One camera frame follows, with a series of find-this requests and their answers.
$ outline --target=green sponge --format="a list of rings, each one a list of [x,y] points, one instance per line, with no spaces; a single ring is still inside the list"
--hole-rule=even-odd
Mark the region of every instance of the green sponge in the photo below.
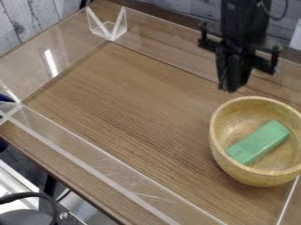
[[[227,152],[240,163],[249,165],[287,141],[289,134],[288,128],[272,120],[244,140],[232,145]]]

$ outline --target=robotic arm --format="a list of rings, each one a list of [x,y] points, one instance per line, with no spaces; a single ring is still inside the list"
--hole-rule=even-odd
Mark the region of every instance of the robotic arm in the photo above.
[[[221,42],[208,37],[209,24],[201,25],[200,47],[216,52],[218,87],[237,91],[248,83],[252,69],[276,73],[281,46],[267,36],[269,19],[283,19],[271,15],[272,0],[221,0]],[[271,59],[257,56],[257,50],[271,53]]]

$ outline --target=wooden table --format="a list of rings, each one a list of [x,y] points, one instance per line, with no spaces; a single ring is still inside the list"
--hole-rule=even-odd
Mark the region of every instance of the wooden table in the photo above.
[[[106,3],[106,7],[115,17],[121,6]],[[214,62],[209,67],[214,71]],[[217,166],[209,150],[209,120],[222,103],[249,91],[289,101],[280,93],[255,90],[252,85],[261,81],[271,90],[280,85],[259,75],[248,88],[228,94],[209,79],[106,42],[24,104],[225,223],[275,224],[292,184],[268,189],[243,185]],[[0,133],[119,222],[165,224],[11,122],[0,126]]]

